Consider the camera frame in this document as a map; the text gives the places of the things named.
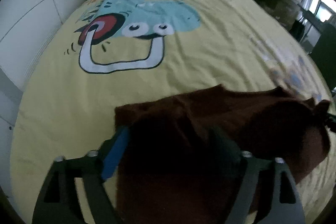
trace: yellow bedsheet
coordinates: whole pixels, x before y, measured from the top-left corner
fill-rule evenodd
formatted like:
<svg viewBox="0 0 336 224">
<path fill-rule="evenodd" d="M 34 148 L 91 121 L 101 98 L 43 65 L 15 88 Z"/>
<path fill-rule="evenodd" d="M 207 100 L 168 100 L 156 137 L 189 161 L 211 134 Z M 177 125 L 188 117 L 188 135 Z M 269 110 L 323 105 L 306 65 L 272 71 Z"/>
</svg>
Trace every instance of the yellow bedsheet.
<svg viewBox="0 0 336 224">
<path fill-rule="evenodd" d="M 20 105 L 11 178 L 24 220 L 55 157 L 81 157 L 111 138 L 115 107 L 218 84 L 249 92 L 282 85 L 301 98 L 332 99 L 312 60 L 253 0 L 85 2 L 43 53 Z M 332 193 L 333 133 L 330 140 L 329 156 L 298 185 L 307 224 Z"/>
</svg>

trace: white wall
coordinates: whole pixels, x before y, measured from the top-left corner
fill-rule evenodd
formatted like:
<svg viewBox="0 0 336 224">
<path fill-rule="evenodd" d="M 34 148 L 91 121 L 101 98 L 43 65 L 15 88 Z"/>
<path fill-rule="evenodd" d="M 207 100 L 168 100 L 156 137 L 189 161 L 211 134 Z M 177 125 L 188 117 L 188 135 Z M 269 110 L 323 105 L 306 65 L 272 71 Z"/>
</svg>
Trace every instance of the white wall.
<svg viewBox="0 0 336 224">
<path fill-rule="evenodd" d="M 0 1 L 0 69 L 20 90 L 55 32 L 84 1 Z"/>
</svg>

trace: brown towel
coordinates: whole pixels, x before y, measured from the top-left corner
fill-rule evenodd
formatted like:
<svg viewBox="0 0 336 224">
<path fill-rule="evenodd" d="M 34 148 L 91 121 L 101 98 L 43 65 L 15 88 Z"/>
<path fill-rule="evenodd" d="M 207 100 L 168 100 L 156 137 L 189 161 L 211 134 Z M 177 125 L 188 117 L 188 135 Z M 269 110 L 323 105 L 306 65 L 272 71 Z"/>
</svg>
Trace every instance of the brown towel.
<svg viewBox="0 0 336 224">
<path fill-rule="evenodd" d="M 228 215 L 241 179 L 209 171 L 209 127 L 258 158 L 284 158 L 299 182 L 329 152 L 328 107 L 281 88 L 240 93 L 221 85 L 118 107 L 115 125 L 131 126 L 131 140 L 118 169 L 117 210 L 128 224 L 216 223 Z M 251 211 L 257 205 L 256 194 Z"/>
</svg>

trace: blue cartoon character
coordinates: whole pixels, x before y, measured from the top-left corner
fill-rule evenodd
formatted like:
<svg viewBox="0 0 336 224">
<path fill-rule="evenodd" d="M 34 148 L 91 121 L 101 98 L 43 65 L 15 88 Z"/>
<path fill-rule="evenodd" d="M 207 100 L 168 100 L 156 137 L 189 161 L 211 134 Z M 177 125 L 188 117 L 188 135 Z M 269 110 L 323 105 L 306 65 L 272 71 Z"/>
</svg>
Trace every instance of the blue cartoon character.
<svg viewBox="0 0 336 224">
<path fill-rule="evenodd" d="M 180 1 L 104 0 L 90 23 L 77 31 L 82 46 L 79 65 L 88 73 L 112 73 L 158 66 L 164 57 L 164 37 L 198 28 L 198 13 Z M 147 58 L 99 64 L 91 57 L 91 46 L 109 37 L 150 39 Z"/>
</svg>

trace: window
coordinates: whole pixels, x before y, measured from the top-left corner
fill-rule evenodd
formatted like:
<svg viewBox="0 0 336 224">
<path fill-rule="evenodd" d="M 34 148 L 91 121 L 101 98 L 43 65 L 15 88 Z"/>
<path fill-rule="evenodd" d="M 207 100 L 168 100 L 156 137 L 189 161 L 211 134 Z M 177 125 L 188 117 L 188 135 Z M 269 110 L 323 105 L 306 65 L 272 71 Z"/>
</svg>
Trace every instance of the window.
<svg viewBox="0 0 336 224">
<path fill-rule="evenodd" d="M 309 11 L 319 20 L 325 22 L 332 15 L 336 15 L 336 0 L 312 0 Z"/>
<path fill-rule="evenodd" d="M 321 0 L 324 4 L 326 4 L 330 9 L 336 12 L 336 1 L 334 0 Z"/>
<path fill-rule="evenodd" d="M 319 1 L 320 1 L 320 0 L 313 0 L 313 1 L 311 2 L 311 5 L 310 5 L 310 7 L 309 7 L 309 11 L 311 11 L 313 14 L 315 14 L 315 12 L 316 12 L 316 9 L 317 9 L 317 7 L 318 7 L 318 5 L 319 5 Z"/>
<path fill-rule="evenodd" d="M 331 15 L 331 12 L 329 12 L 326 8 L 320 6 L 319 10 L 317 11 L 316 17 L 322 22 L 325 22 L 331 17 Z"/>
</svg>

